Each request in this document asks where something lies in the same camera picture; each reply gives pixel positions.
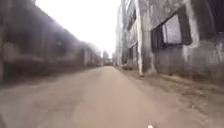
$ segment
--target window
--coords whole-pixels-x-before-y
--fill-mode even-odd
[[[224,32],[224,0],[208,0],[216,32]]]
[[[128,26],[127,26],[127,30],[129,31],[131,29],[131,27],[133,26],[135,20],[136,20],[136,10],[133,11],[131,17],[130,17],[130,20],[128,22]]]
[[[191,33],[185,7],[167,18],[151,31],[152,51],[191,44]]]
[[[126,11],[128,10],[128,7],[129,7],[130,4],[131,4],[131,0],[126,0],[125,1]]]
[[[168,44],[180,44],[181,32],[178,16],[169,19],[163,26],[163,42]]]

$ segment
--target street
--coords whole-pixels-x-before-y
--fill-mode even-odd
[[[0,128],[221,128],[175,93],[113,67],[0,90]]]

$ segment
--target sky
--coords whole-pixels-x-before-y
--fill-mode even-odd
[[[36,5],[79,40],[111,56],[116,45],[120,0],[37,0]]]

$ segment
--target building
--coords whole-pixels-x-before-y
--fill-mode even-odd
[[[11,74],[81,68],[93,65],[95,58],[98,55],[89,45],[60,26],[34,1],[0,0],[0,81]]]
[[[123,64],[137,66],[140,75],[223,81],[223,0],[122,0],[121,8]]]

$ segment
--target concrete wall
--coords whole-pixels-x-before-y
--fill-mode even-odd
[[[83,51],[92,52],[90,59],[97,56],[30,0],[1,0],[0,4],[0,72],[2,62],[5,76],[78,69],[85,67]]]
[[[135,8],[140,75],[155,70],[223,82],[224,35],[215,31],[206,0],[135,0]],[[182,41],[166,44],[158,35],[174,15],[178,16]]]

